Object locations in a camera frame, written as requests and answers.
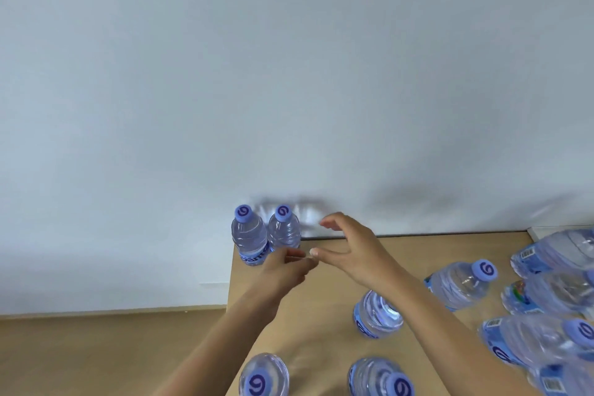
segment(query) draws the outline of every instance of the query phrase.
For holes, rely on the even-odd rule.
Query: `table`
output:
[[[510,256],[530,244],[526,232],[467,235],[427,235],[380,238],[400,264],[419,279],[454,261],[486,258],[499,271],[489,295],[476,306],[456,312],[472,330],[490,317],[505,315],[501,290],[518,280]],[[301,248],[325,247],[344,252],[346,241],[304,240]],[[229,301],[233,305],[260,272],[245,265],[234,251]],[[410,328],[406,325],[387,338],[365,338],[353,323],[353,307],[366,288],[332,266],[320,264],[307,280],[281,302],[275,320],[264,329],[247,360],[262,352],[277,354],[289,369],[291,396],[347,395],[346,375],[361,357],[380,355],[397,362],[412,379],[418,395],[446,396],[447,392]],[[239,374],[227,392],[238,394]]]

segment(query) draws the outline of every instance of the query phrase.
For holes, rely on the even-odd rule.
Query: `person's right arm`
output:
[[[314,248],[310,254],[393,303],[452,396],[538,396],[525,377],[495,358],[445,306],[384,249],[375,234],[342,213],[320,221],[342,230],[350,252]]]

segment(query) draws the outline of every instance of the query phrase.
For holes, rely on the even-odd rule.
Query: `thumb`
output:
[[[320,247],[311,249],[309,253],[319,261],[327,265],[336,266],[338,269],[343,269],[342,266],[345,261],[345,256],[347,255],[347,253],[332,252],[331,250],[322,249]]]

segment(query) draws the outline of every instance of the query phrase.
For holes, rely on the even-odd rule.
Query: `plastic bottle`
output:
[[[594,348],[594,328],[578,318],[518,315],[485,321],[479,335],[503,362],[539,369]]]
[[[584,313],[594,308],[594,269],[558,269],[518,280],[501,293],[512,315]]]
[[[396,308],[375,291],[368,291],[355,304],[353,320],[360,332],[369,338],[387,337],[404,324]]]
[[[400,366],[381,357],[358,360],[349,370],[351,396],[415,396],[415,387]]]
[[[578,359],[551,364],[533,372],[531,383],[546,396],[591,396],[594,393],[594,363]]]
[[[258,354],[239,377],[239,396],[287,396],[289,371],[278,355]]]
[[[235,209],[235,219],[231,223],[231,236],[239,256],[248,265],[261,265],[270,252],[264,221],[253,212],[249,205]]]
[[[497,268],[489,260],[456,262],[427,277],[427,288],[452,312],[474,305],[486,296],[489,282],[497,278]]]
[[[594,267],[594,229],[564,230],[544,237],[511,256],[522,278],[557,268]]]
[[[301,243],[301,227],[297,216],[288,205],[279,205],[268,223],[268,240],[270,250],[286,246],[299,247]]]

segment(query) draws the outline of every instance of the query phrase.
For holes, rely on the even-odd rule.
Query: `person's left arm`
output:
[[[272,252],[250,289],[154,396],[224,396],[256,339],[276,316],[281,299],[317,265],[301,249]]]

